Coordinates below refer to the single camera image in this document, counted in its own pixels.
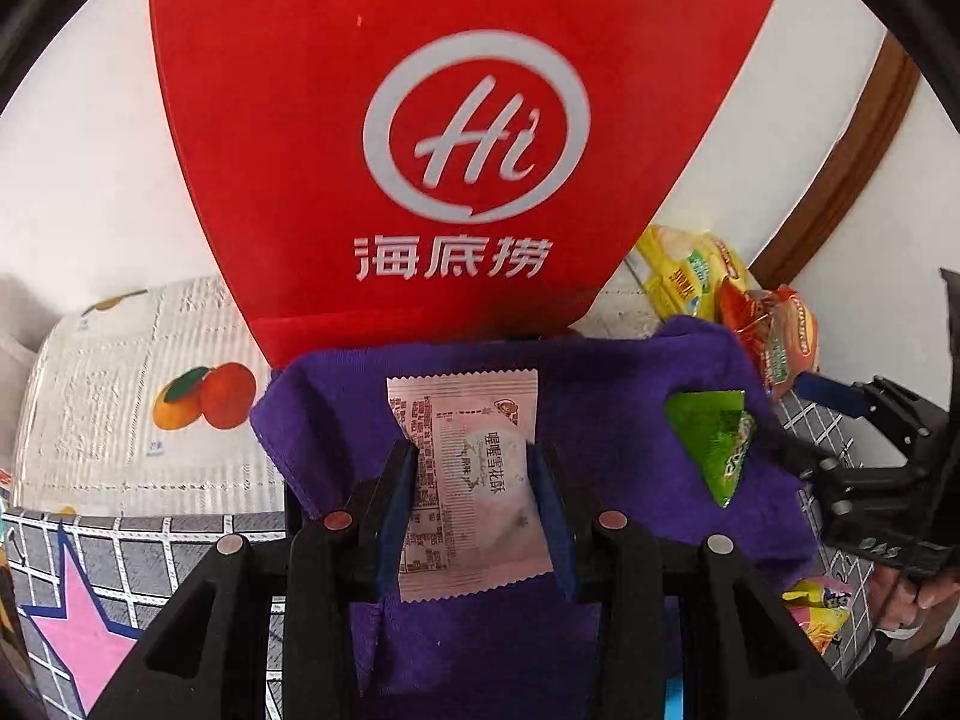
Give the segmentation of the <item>person's right hand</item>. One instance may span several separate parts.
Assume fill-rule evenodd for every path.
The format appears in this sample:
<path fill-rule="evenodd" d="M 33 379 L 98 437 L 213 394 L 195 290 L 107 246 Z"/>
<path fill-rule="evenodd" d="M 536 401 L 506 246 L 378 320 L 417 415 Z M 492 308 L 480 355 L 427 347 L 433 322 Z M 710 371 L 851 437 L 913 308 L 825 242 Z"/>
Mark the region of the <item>person's right hand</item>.
<path fill-rule="evenodd" d="M 921 613 L 932 611 L 957 596 L 957 569 L 947 569 L 916 585 L 901 577 L 901 572 L 893 567 L 875 564 L 867 580 L 867 606 L 872 622 L 887 632 L 909 628 Z"/>

